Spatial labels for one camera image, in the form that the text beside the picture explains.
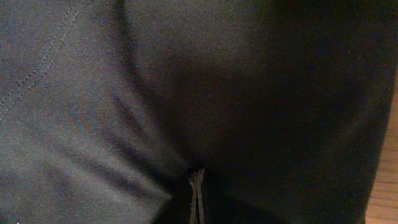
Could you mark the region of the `black leggings with red waistband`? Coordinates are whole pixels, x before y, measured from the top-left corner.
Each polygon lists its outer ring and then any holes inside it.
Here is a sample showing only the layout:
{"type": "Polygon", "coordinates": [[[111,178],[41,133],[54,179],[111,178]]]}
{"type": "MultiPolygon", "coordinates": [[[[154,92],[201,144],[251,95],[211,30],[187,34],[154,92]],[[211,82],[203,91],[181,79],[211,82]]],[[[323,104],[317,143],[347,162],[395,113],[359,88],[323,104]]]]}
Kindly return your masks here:
{"type": "Polygon", "coordinates": [[[267,223],[364,223],[396,1],[2,1],[1,222],[153,223],[194,170],[267,223]]]}

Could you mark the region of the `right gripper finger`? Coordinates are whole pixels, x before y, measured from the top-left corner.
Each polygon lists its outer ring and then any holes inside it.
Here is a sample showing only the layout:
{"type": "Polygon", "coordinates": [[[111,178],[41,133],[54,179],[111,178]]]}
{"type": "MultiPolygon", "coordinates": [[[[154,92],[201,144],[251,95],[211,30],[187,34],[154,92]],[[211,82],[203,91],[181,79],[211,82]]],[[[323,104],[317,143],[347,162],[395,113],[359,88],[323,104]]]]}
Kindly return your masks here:
{"type": "Polygon", "coordinates": [[[192,179],[195,171],[184,173],[172,186],[172,198],[162,207],[153,224],[189,224],[194,196],[192,179]]]}
{"type": "Polygon", "coordinates": [[[205,169],[197,171],[197,223],[260,224],[267,215],[218,192],[218,186],[205,169]]]}

